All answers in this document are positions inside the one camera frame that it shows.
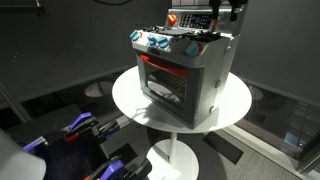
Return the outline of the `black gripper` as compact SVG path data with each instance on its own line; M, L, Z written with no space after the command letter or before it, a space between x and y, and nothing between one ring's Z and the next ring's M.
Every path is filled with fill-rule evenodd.
M218 21L219 9L224 1L227 1L227 5L231 7L231 22L238 20L240 9L248 4L248 0L209 0L209 7L212 9L212 20L214 22Z

